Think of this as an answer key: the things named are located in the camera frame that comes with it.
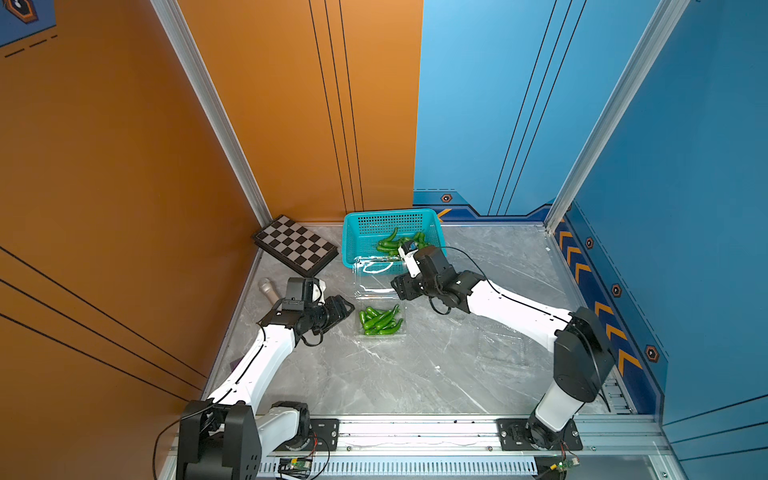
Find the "clear pepper container front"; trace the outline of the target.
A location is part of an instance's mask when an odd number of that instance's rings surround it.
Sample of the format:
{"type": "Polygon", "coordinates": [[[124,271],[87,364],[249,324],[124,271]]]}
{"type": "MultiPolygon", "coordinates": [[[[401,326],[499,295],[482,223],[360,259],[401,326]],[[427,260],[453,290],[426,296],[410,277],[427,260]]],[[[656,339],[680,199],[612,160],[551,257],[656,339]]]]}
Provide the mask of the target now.
{"type": "Polygon", "coordinates": [[[397,298],[359,299],[354,314],[357,339],[394,340],[408,333],[408,307],[397,298]]]}

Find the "clear pepper container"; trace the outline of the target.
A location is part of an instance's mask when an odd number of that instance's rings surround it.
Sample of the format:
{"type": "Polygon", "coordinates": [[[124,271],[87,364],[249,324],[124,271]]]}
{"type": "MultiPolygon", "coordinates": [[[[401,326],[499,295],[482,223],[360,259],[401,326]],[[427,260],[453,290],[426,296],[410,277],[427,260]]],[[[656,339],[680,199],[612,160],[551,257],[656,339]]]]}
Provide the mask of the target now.
{"type": "Polygon", "coordinates": [[[354,314],[357,339],[394,340],[408,333],[408,307],[397,298],[359,299],[354,314]]]}
{"type": "Polygon", "coordinates": [[[478,357],[502,368],[511,368],[513,365],[521,364],[523,353],[524,342],[515,336],[482,335],[479,339],[478,357]]]}

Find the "teal plastic basket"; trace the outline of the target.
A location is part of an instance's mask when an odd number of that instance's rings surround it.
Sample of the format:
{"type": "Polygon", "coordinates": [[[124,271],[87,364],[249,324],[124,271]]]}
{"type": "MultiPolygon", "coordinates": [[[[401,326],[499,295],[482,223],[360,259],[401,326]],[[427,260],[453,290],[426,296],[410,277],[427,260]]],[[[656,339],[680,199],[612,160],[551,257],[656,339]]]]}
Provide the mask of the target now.
{"type": "Polygon", "coordinates": [[[357,212],[345,216],[342,233],[342,262],[353,268],[357,257],[385,256],[377,242],[398,228],[396,240],[418,237],[429,245],[444,245],[444,235],[437,213],[431,209],[407,209],[357,212]]]}

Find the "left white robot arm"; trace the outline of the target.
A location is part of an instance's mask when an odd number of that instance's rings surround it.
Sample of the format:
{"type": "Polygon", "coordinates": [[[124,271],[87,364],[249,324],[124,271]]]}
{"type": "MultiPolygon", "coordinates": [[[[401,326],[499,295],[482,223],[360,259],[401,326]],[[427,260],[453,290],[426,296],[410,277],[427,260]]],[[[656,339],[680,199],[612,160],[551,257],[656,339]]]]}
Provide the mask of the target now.
{"type": "Polygon", "coordinates": [[[289,279],[285,296],[271,301],[254,344],[230,376],[206,399],[189,402],[177,421],[177,478],[255,479],[263,457],[281,447],[329,444],[314,432],[307,404],[278,401],[264,415],[257,408],[294,349],[310,334],[323,338],[355,306],[341,295],[327,296],[316,278],[289,279]]]}

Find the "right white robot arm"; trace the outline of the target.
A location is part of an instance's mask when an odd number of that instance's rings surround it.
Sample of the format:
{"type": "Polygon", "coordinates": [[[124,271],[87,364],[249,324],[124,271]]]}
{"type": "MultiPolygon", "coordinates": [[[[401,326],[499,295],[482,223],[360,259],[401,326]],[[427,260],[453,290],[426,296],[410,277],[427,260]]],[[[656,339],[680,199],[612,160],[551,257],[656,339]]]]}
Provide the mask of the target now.
{"type": "Polygon", "coordinates": [[[536,449],[560,446],[575,415],[603,394],[617,355],[599,316],[534,301],[497,285],[479,268],[458,272],[443,246],[398,248],[407,272],[391,286],[401,300],[439,300],[444,314],[458,309],[496,321],[533,340],[553,356],[553,379],[528,417],[524,434],[536,449]]]}

